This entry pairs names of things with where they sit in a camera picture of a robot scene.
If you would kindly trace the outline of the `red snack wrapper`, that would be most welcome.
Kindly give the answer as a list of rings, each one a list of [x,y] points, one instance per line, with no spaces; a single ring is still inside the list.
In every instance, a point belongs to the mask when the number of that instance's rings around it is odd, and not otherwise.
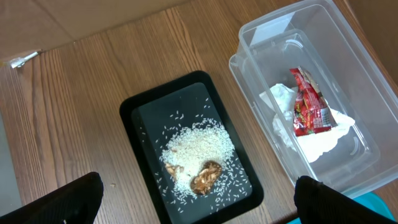
[[[294,103],[293,128],[297,137],[330,131],[337,123],[317,82],[304,68],[291,68],[298,90]]]

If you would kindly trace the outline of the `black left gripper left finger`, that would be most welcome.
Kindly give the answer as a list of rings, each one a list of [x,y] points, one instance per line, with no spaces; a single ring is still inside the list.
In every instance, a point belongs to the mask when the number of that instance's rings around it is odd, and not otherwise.
[[[104,185],[99,173],[90,172],[63,187],[1,217],[1,223],[94,222]]]

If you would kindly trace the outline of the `brown food scrap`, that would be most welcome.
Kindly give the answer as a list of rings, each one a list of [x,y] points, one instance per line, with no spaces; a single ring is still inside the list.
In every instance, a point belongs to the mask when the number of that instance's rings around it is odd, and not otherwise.
[[[190,182],[190,188],[197,195],[210,193],[222,173],[222,166],[215,161],[204,163],[202,170]]]

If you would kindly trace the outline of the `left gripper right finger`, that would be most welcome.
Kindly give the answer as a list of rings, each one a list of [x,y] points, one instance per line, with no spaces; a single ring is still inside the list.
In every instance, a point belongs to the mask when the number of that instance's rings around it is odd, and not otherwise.
[[[296,181],[294,204],[302,224],[396,224],[306,175]]]

